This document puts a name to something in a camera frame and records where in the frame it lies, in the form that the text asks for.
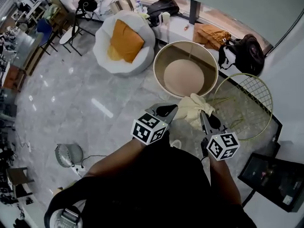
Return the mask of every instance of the orange pillow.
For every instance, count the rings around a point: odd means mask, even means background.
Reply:
[[[110,43],[126,62],[132,63],[144,41],[126,23],[118,19]]]

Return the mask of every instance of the person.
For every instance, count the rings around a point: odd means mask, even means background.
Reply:
[[[211,185],[197,157],[171,147],[169,132],[145,146],[132,139],[58,193],[45,214],[86,200],[83,227],[200,226],[256,228],[243,211],[225,161],[210,159]]]

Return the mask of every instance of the beige round bin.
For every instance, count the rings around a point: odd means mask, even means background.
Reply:
[[[158,52],[154,60],[153,69],[155,78],[160,86],[170,95],[176,98],[183,98],[183,96],[170,91],[164,82],[166,67],[170,63],[180,59],[190,60],[200,67],[204,74],[204,84],[201,90],[195,93],[200,96],[208,94],[218,80],[219,70],[217,62],[207,49],[191,41],[173,42],[167,44]]]

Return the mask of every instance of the marble floor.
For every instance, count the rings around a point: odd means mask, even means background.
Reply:
[[[84,21],[83,26],[95,32],[101,25]],[[16,166],[28,167],[29,176],[35,180],[30,188],[44,209],[52,199],[53,190],[80,179],[71,168],[63,168],[56,161],[54,150],[58,143],[79,144],[84,157],[108,155],[131,139],[133,120],[141,110],[154,103],[178,103],[178,99],[158,86],[152,66],[130,78],[113,76],[100,67],[92,52],[94,42],[95,38],[87,33],[77,36],[73,45],[83,54],[80,57],[75,51],[69,53],[55,40],[58,52],[48,48],[51,56],[43,55],[16,99],[16,152],[19,156]],[[109,117],[96,107],[96,101],[113,116]],[[251,152],[267,145],[276,129],[276,123],[272,122],[267,131],[252,141],[243,142],[236,156],[227,160],[242,200],[251,189],[237,176]],[[182,149],[201,157],[202,131],[178,120],[173,122],[170,132],[171,140],[181,140]],[[19,138],[29,147],[22,147]],[[88,169],[99,159],[92,157],[84,161],[84,165]],[[203,165],[209,176],[208,159]]]

